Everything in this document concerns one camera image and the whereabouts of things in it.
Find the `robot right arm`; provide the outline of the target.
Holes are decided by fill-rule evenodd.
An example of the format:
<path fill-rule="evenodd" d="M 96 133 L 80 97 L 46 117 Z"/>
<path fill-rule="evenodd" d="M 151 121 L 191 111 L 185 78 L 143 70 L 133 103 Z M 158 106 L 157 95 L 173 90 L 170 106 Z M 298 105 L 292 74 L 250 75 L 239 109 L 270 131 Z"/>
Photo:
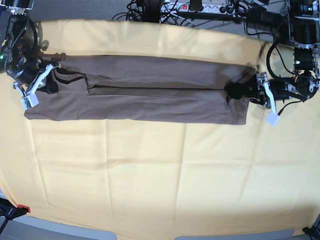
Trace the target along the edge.
<path fill-rule="evenodd" d="M 13 79 L 13 88 L 23 97 L 59 90 L 50 75 L 60 65 L 38 56 L 38 32 L 29 15 L 33 6 L 33 0 L 0 2 L 0 72 Z"/>

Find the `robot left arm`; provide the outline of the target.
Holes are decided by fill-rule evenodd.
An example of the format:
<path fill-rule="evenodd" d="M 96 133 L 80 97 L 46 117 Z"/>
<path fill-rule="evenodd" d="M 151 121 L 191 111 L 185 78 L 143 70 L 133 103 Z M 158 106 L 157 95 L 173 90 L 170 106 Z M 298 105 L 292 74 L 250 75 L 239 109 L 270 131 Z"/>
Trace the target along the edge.
<path fill-rule="evenodd" d="M 233 0 L 222 12 L 233 13 L 248 24 L 268 27 L 273 43 L 266 54 L 267 71 L 250 80 L 230 82 L 225 91 L 230 98 L 248 98 L 252 103 L 271 108 L 277 101 L 296 99 L 305 102 L 320 88 L 320 2 L 318 0 L 286 0 L 279 13 L 262 10 L 261 6 L 245 7 L 244 0 Z M 280 44 L 293 48 L 293 68 L 283 77 L 274 73 L 271 55 Z"/>

